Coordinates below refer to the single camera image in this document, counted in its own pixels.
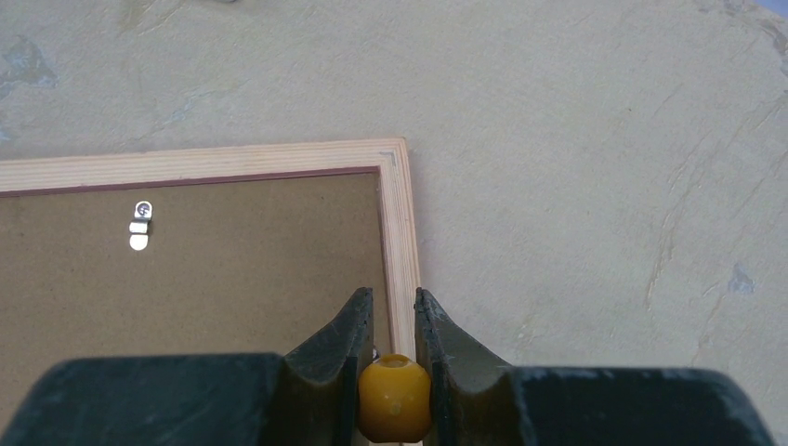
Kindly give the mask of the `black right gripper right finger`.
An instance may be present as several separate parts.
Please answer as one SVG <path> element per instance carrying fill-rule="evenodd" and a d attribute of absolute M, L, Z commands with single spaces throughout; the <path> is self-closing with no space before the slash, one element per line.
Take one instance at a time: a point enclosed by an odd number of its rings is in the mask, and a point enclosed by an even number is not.
<path fill-rule="evenodd" d="M 427 290 L 416 358 L 430 374 L 428 445 L 771 445 L 754 404 L 708 369 L 517 366 L 458 326 Z"/>

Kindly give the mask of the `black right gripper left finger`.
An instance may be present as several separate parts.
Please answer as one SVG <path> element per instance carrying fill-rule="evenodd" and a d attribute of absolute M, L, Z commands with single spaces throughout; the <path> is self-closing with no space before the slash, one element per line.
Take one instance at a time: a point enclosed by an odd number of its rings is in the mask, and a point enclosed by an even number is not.
<path fill-rule="evenodd" d="M 84 358 L 33 385 L 5 445 L 360 445 L 358 379 L 374 296 L 356 290 L 285 355 Z"/>

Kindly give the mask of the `orange handled screwdriver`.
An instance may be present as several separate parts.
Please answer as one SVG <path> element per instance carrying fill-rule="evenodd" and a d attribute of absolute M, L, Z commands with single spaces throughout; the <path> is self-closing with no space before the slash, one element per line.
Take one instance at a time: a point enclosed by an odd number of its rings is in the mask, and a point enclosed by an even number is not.
<path fill-rule="evenodd" d="M 432 427 L 431 379 L 406 356 L 371 363 L 361 372 L 358 392 L 358 428 L 370 442 L 417 443 Z"/>

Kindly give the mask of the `pink photo frame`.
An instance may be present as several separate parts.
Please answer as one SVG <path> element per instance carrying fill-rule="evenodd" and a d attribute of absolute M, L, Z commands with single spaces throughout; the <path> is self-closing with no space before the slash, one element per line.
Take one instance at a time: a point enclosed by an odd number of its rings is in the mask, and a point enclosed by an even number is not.
<path fill-rule="evenodd" d="M 373 350 L 414 354 L 403 139 L 1 165 L 1 438 L 84 358 L 285 355 L 369 288 Z"/>

